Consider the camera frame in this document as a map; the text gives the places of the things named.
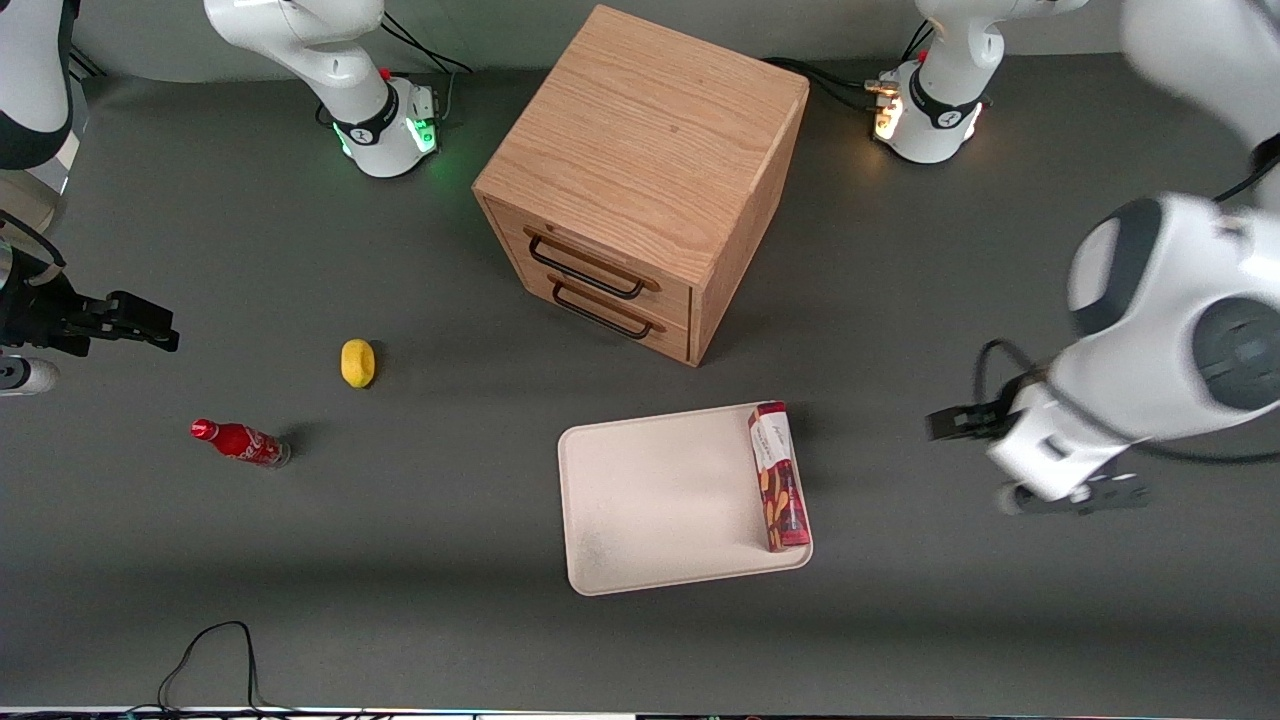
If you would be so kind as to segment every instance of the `wooden drawer cabinet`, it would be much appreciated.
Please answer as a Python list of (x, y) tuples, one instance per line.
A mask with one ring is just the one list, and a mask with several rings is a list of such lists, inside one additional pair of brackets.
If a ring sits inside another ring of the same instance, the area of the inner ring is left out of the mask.
[(532, 295), (698, 365), (777, 209), (808, 91), (596, 6), (472, 190)]

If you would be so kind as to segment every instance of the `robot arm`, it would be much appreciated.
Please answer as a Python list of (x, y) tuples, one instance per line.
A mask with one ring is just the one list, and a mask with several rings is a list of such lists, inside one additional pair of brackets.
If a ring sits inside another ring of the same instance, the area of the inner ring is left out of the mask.
[(79, 0), (0, 3), (0, 169), (49, 160), (72, 129), (67, 59)]
[[(67, 59), (78, 6), (78, 0), (0, 0), (0, 168), (26, 169), (49, 160), (70, 132)], [(100, 338), (177, 350), (172, 313), (128, 292), (113, 292), (105, 300), (77, 293), (63, 274), (61, 255), (47, 240), (3, 209), (0, 222), (29, 236), (52, 258), (45, 263), (0, 242), (0, 346), (29, 343), (83, 357), (90, 342)], [(51, 387), (49, 378), (56, 378), (56, 369), (47, 363), (5, 360), (0, 396), (41, 392)]]
[(366, 174), (403, 174), (436, 147), (435, 97), (384, 79), (355, 40), (383, 19), (383, 0), (205, 0), (223, 40), (275, 60), (320, 97), (343, 151)]
[(1137, 442), (1247, 423), (1280, 405), (1280, 218), (1208, 200), (1135, 200), (1080, 245), (1080, 340), (1025, 383), (988, 455), (1046, 501)]
[(1005, 58), (996, 23), (1056, 15), (1088, 0), (916, 0), (934, 36), (927, 60), (908, 59), (868, 88), (881, 94), (876, 138), (913, 163), (941, 163), (973, 135), (979, 97)]
[[(1140, 72), (1257, 146), (1253, 178), (1280, 151), (1280, 8), (1261, 3), (1129, 0), (1124, 24)], [(1272, 210), (1276, 176), (1257, 188)], [(1130, 446), (1280, 406), (1277, 215), (1172, 193), (1130, 202), (1080, 245), (1068, 305), (1080, 340), (1047, 372), (931, 416), (934, 438), (992, 439), (988, 455), (1023, 500), (1088, 502)]]

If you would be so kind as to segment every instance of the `drawer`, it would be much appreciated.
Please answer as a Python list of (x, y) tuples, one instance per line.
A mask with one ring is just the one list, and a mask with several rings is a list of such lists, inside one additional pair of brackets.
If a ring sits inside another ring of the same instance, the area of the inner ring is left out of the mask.
[(663, 319), (644, 316), (622, 302), (557, 273), (525, 278), (529, 292), (553, 302), (582, 319), (604, 325), (614, 333), (687, 363), (689, 329)]
[(562, 231), (506, 204), (488, 201), (502, 241), (527, 283), (548, 272), (595, 290), (620, 307), (635, 307), (650, 318), (689, 325), (690, 290), (652, 272), (636, 272), (627, 260), (605, 259), (582, 249)]

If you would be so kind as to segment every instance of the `red box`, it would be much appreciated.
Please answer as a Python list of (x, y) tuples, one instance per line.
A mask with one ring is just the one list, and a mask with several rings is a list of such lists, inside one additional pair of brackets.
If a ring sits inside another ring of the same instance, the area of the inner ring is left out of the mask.
[(764, 506), (769, 552), (809, 544), (809, 519), (796, 486), (786, 404), (759, 405), (748, 421), (748, 429), (760, 479), (760, 503)]

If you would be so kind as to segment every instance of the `drawer handle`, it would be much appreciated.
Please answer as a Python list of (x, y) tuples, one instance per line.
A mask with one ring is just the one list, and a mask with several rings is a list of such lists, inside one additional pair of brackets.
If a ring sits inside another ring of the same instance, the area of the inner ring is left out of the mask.
[(621, 336), (628, 337), (631, 340), (644, 340), (649, 337), (649, 331), (653, 329), (653, 323), (645, 323), (644, 328), (639, 331), (628, 331), (627, 328), (623, 328), (622, 325), (614, 323), (613, 320), (607, 320), (585, 307), (580, 307), (577, 305), (573, 305), (568, 300), (564, 300), (563, 297), (559, 296), (559, 291), (562, 290), (564, 290), (564, 286), (562, 283), (556, 283), (556, 287), (552, 290), (552, 300), (556, 301), (556, 305), (559, 305), (561, 307), (568, 310), (570, 313), (573, 313), (575, 315), (586, 318), (593, 323), (599, 323)]
[(622, 290), (620, 287), (613, 287), (609, 283), (600, 282), (593, 278), (591, 275), (588, 275), (586, 273), (581, 273), (579, 270), (575, 270), (573, 268), (570, 268), (564, 263), (559, 263), (538, 252), (538, 246), (541, 243), (543, 243), (543, 236), (540, 234), (534, 234), (532, 240), (529, 241), (529, 254), (534, 256), (534, 260), (538, 260), (539, 263), (547, 265), (548, 268), (559, 270), (573, 279), (582, 281), (586, 284), (594, 287), (595, 290), (599, 290), (600, 292), (607, 292), (613, 297), (618, 297), (622, 300), (635, 300), (636, 296), (640, 295), (640, 291), (644, 290), (644, 281), (636, 281), (636, 286), (631, 290)]

